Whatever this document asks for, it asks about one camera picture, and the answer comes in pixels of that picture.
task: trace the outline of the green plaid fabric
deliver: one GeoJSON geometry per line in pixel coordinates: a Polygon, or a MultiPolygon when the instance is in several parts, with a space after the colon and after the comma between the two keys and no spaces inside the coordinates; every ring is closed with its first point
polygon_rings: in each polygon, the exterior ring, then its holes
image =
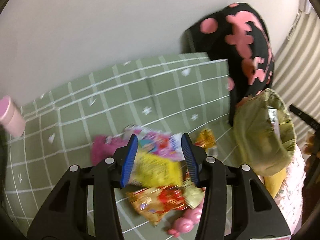
{"type": "MultiPolygon", "coordinates": [[[[218,159],[238,165],[237,145],[228,125],[227,60],[209,61],[205,53],[168,55],[106,67],[61,85],[21,108],[27,121],[21,138],[8,137],[5,205],[26,233],[42,203],[70,165],[91,166],[90,147],[99,134],[121,135],[130,124],[195,139],[211,128],[218,159]]],[[[165,240],[171,212],[152,227],[115,190],[125,239],[165,240]]],[[[88,228],[94,235],[93,188],[88,192],[88,228]]],[[[227,227],[231,222],[228,188],[227,227]]],[[[194,239],[197,226],[180,239],[194,239]]]]}

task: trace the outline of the silver screw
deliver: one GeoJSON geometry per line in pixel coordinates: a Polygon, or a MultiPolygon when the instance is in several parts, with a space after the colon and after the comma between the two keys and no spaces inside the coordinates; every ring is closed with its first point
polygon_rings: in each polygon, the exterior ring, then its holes
{"type": "Polygon", "coordinates": [[[249,171],[249,170],[250,170],[250,166],[247,165],[247,164],[243,164],[243,165],[241,166],[241,168],[242,168],[244,171],[249,171]]]}
{"type": "Polygon", "coordinates": [[[208,163],[214,163],[216,161],[215,158],[213,158],[212,156],[208,156],[206,159],[205,159],[208,163]]]}
{"type": "Polygon", "coordinates": [[[104,162],[105,162],[106,164],[111,164],[111,163],[113,163],[114,161],[115,161],[115,159],[112,158],[112,157],[106,158],[106,159],[104,160],[104,162]]]}
{"type": "Polygon", "coordinates": [[[74,172],[74,171],[77,171],[78,168],[79,168],[78,165],[72,165],[72,166],[69,168],[69,170],[72,171],[72,172],[74,172]]]}

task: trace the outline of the pink balloon toy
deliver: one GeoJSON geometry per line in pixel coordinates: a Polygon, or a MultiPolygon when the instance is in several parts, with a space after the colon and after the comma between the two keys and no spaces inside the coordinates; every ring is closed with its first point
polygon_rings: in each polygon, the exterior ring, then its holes
{"type": "Polygon", "coordinates": [[[198,224],[201,218],[203,201],[195,209],[187,209],[183,214],[183,217],[178,218],[174,224],[173,228],[168,230],[169,235],[174,237],[179,237],[180,233],[190,232],[195,224],[198,224]]]}

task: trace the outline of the pink cup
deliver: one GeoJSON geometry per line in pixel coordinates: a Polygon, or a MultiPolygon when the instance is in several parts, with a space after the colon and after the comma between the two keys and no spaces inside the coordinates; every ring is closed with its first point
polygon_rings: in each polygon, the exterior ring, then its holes
{"type": "Polygon", "coordinates": [[[21,136],[26,127],[26,121],[9,96],[0,100],[0,124],[14,137],[21,136]]]}

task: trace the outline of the beige ribbed curtain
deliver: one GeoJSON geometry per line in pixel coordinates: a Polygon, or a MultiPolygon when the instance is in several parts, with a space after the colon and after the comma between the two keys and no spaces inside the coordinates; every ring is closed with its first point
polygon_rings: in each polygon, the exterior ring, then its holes
{"type": "MultiPolygon", "coordinates": [[[[320,19],[314,10],[309,15],[301,14],[292,37],[276,55],[273,89],[288,107],[295,104],[320,121],[320,19]]],[[[301,149],[312,129],[291,116],[301,149]]]]}

